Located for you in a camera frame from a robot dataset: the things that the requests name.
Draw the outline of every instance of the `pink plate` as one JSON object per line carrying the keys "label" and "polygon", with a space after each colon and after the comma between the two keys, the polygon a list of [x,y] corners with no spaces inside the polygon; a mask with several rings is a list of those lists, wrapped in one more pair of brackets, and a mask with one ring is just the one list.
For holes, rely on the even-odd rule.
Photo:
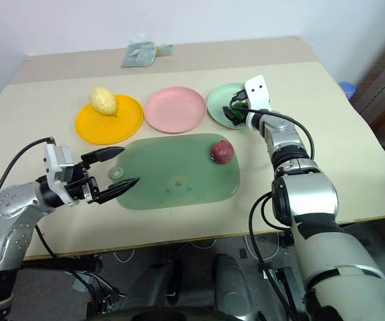
{"label": "pink plate", "polygon": [[206,114],[206,102],[190,88],[168,87],[148,99],[144,113],[146,121],[155,129],[176,134],[201,123]]}

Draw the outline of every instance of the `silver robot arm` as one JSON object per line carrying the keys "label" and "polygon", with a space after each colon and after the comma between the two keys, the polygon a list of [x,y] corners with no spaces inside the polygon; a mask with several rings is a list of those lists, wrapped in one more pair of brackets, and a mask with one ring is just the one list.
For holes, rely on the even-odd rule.
{"label": "silver robot arm", "polygon": [[122,147],[103,148],[82,155],[82,162],[75,165],[68,147],[47,143],[46,176],[0,191],[0,320],[10,311],[17,270],[37,222],[56,207],[74,206],[80,199],[102,204],[138,182],[138,177],[125,179],[100,191],[95,178],[88,176],[92,163],[106,161],[123,150]]}
{"label": "silver robot arm", "polygon": [[[234,101],[271,111],[263,76],[246,81],[231,106]],[[230,108],[224,112],[239,124]],[[311,319],[385,320],[385,276],[362,244],[336,224],[335,187],[308,156],[293,123],[254,112],[244,116],[243,123],[267,143],[275,170],[273,212],[291,227]]]}

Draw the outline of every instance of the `blue object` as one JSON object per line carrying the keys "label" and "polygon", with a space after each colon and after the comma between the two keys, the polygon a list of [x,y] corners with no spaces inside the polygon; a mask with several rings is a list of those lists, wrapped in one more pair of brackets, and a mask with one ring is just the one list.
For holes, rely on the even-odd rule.
{"label": "blue object", "polygon": [[349,82],[340,82],[339,85],[344,91],[344,94],[346,95],[347,99],[350,99],[356,92],[356,86]]}

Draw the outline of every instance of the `green cutting board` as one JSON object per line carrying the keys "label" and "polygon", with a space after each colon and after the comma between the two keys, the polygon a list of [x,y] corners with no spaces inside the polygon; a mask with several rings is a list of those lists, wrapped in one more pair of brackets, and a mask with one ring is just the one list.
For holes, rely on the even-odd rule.
{"label": "green cutting board", "polygon": [[126,147],[110,171],[114,182],[140,180],[117,198],[127,209],[161,209],[222,201],[233,196],[240,183],[234,153],[218,165],[211,159],[214,144],[225,137],[193,134],[137,140]]}

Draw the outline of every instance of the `yellow plate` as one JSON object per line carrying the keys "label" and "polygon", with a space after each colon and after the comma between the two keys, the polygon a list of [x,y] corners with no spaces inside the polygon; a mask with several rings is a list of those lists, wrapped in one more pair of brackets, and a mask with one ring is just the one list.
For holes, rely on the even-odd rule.
{"label": "yellow plate", "polygon": [[141,105],[132,97],[115,95],[117,115],[105,116],[86,104],[75,119],[77,134],[92,144],[114,144],[136,132],[144,119]]}

